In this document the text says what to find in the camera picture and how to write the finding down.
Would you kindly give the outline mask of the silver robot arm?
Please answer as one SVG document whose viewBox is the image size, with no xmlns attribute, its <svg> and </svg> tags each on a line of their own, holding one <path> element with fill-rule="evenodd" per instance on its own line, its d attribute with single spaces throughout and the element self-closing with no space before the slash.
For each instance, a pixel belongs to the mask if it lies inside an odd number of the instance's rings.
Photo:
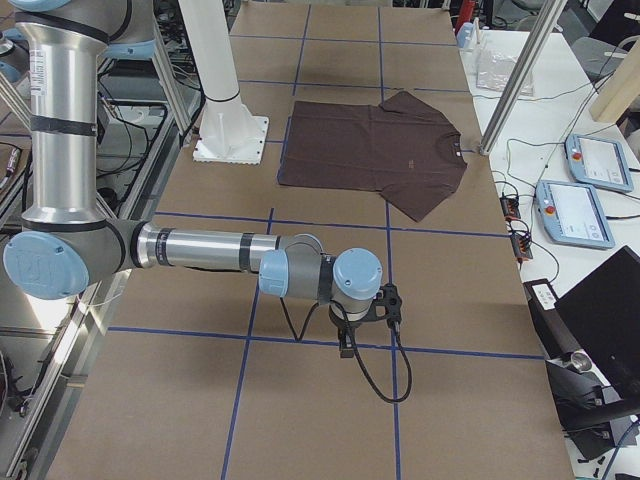
<svg viewBox="0 0 640 480">
<path fill-rule="evenodd" d="M 182 266 L 254 273 L 261 292 L 327 305 L 340 354 L 357 357 L 356 328 L 376 319 L 382 267 L 368 250 L 326 254 L 311 235 L 185 231 L 110 219 L 97 207 L 97 63 L 102 55 L 150 57 L 149 1 L 18 1 L 29 45 L 33 202 L 4 249 L 26 294 L 63 299 L 132 268 Z"/>
</svg>

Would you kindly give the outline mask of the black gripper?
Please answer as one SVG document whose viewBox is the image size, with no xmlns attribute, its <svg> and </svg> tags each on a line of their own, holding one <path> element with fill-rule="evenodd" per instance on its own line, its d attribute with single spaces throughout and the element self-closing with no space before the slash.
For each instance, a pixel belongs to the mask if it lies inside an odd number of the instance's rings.
<svg viewBox="0 0 640 480">
<path fill-rule="evenodd" d="M 337 305 L 329 307 L 329 317 L 337 328 L 340 359 L 352 358 L 353 351 L 356 350 L 354 325 L 345 318 L 345 314 L 339 310 Z"/>
</svg>

